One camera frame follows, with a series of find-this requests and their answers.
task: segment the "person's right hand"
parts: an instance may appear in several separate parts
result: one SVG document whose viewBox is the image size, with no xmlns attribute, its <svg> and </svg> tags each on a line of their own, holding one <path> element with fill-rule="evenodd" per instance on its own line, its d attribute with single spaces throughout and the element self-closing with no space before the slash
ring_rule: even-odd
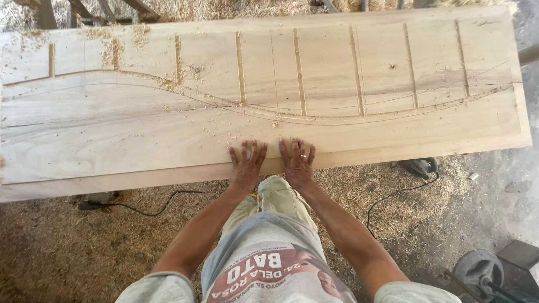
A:
<svg viewBox="0 0 539 303">
<path fill-rule="evenodd" d="M 307 157 L 303 140 L 294 138 L 292 139 L 292 157 L 290 157 L 286 150 L 285 140 L 281 138 L 279 140 L 279 150 L 281 151 L 282 159 L 285 161 L 286 181 L 293 189 L 299 190 L 301 187 L 315 182 L 313 161 L 316 148 L 314 145 L 310 146 L 309 156 Z"/>
</svg>

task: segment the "black cable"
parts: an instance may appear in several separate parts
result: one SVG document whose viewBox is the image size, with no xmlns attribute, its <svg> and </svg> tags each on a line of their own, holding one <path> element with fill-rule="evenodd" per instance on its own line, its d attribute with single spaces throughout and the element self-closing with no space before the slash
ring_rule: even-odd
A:
<svg viewBox="0 0 539 303">
<path fill-rule="evenodd" d="M 421 187 L 423 187 L 423 186 L 426 186 L 426 185 L 431 184 L 432 182 L 436 181 L 436 180 L 440 177 L 440 174 L 439 174 L 437 171 L 435 171 L 434 173 L 436 174 L 436 178 L 435 178 L 434 180 L 428 181 L 427 183 L 422 184 L 422 185 L 420 185 L 420 186 L 416 186 L 416 187 L 414 187 L 414 188 L 398 189 L 398 190 L 394 191 L 393 193 L 391 193 L 389 196 L 386 196 L 385 198 L 380 199 L 380 200 L 376 201 L 373 205 L 371 205 L 371 208 L 369 209 L 369 212 L 367 213 L 367 229 L 369 230 L 369 232 L 371 233 L 371 235 L 372 235 L 375 239 L 376 239 L 376 237 L 375 237 L 374 233 L 372 233 L 372 230 L 370 230 L 370 228 L 369 228 L 369 223 L 370 223 L 370 212 L 371 212 L 371 210 L 376 206 L 376 204 L 378 204 L 378 203 L 380 203 L 380 202 L 386 200 L 387 198 L 393 196 L 394 194 L 396 194 L 396 193 L 398 193 L 398 192 L 405 191 L 405 190 L 414 190 L 414 189 L 418 189 L 418 188 L 421 188 Z"/>
<path fill-rule="evenodd" d="M 172 200 L 172 198 L 174 198 L 174 196 L 176 196 L 177 194 L 179 193 L 182 193 L 182 192 L 190 192 L 190 193 L 194 193 L 194 194 L 205 194 L 205 192 L 203 191 L 198 191 L 198 190 L 176 190 L 175 192 L 173 192 L 169 199 L 167 200 L 167 202 L 165 203 L 165 205 L 163 206 L 163 208 L 158 211 L 157 213 L 155 214 L 147 214 L 143 211 L 140 211 L 136 208 L 133 208 L 129 205 L 125 205 L 123 203 L 101 203 L 101 202 L 96 202 L 96 201 L 84 201 L 82 204 L 79 205 L 79 210 L 95 210 L 95 209 L 99 209 L 99 208 L 104 208 L 104 207 L 110 207 L 110 206 L 123 206 L 123 207 L 126 207 L 126 208 L 129 208 L 135 212 L 138 212 L 139 214 L 141 215 L 145 215 L 145 216 L 148 216 L 148 217 L 155 217 L 155 216 L 158 216 L 160 215 L 168 206 L 168 204 L 170 203 L 170 201 Z"/>
</svg>

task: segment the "hand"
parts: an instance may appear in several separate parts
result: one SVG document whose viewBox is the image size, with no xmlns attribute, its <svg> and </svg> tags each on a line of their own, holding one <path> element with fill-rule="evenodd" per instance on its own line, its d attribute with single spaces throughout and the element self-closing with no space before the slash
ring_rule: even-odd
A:
<svg viewBox="0 0 539 303">
<path fill-rule="evenodd" d="M 260 154 L 256 139 L 253 139 L 251 147 L 251 158 L 247 159 L 247 140 L 241 143 L 241 159 L 238 161 L 234 148 L 229 148 L 230 158 L 232 159 L 232 175 L 230 175 L 230 187 L 236 187 L 244 191 L 247 195 L 254 189 L 257 183 L 257 177 L 260 173 L 260 167 L 266 158 L 268 143 L 262 144 Z"/>
<path fill-rule="evenodd" d="M 281 157 L 285 160 L 286 180 L 290 186 L 299 190 L 301 187 L 310 185 L 314 181 L 313 161 L 316 148 L 310 146 L 309 156 L 305 154 L 305 144 L 303 140 L 298 138 L 292 139 L 292 157 L 288 156 L 286 151 L 285 140 L 279 140 L 279 150 Z"/>
</svg>

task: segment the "printed face on shirt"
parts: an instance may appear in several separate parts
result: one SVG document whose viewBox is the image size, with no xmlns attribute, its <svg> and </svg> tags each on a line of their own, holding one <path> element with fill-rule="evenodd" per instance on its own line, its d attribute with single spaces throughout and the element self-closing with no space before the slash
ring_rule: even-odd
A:
<svg viewBox="0 0 539 303">
<path fill-rule="evenodd" d="M 318 279 L 320 280 L 320 284 L 322 284 L 322 289 L 324 289 L 325 292 L 338 299 L 341 298 L 337 291 L 335 283 L 333 282 L 331 276 L 328 275 L 328 273 L 322 270 L 318 271 Z"/>
</svg>

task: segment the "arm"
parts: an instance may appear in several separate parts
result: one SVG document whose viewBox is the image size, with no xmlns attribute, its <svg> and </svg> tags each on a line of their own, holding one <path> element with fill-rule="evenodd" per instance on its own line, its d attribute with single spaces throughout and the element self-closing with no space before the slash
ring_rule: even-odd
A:
<svg viewBox="0 0 539 303">
<path fill-rule="evenodd" d="M 367 228 L 316 184 L 312 170 L 315 147 L 311 145 L 308 157 L 305 157 L 303 140 L 292 140 L 292 157 L 288 155 L 283 139 L 279 148 L 285 161 L 286 180 L 318 215 L 333 244 L 367 287 L 369 296 L 374 298 L 376 291 L 386 283 L 410 281 Z"/>
<path fill-rule="evenodd" d="M 234 149 L 229 148 L 232 159 L 229 187 L 187 223 L 151 272 L 177 271 L 191 279 L 210 252 L 215 238 L 232 211 L 253 190 L 266 157 L 266 150 L 267 143 L 264 143 L 258 155 L 257 142 L 253 140 L 251 158 L 248 160 L 247 141 L 244 140 L 241 144 L 241 159 L 238 161 Z"/>
</svg>

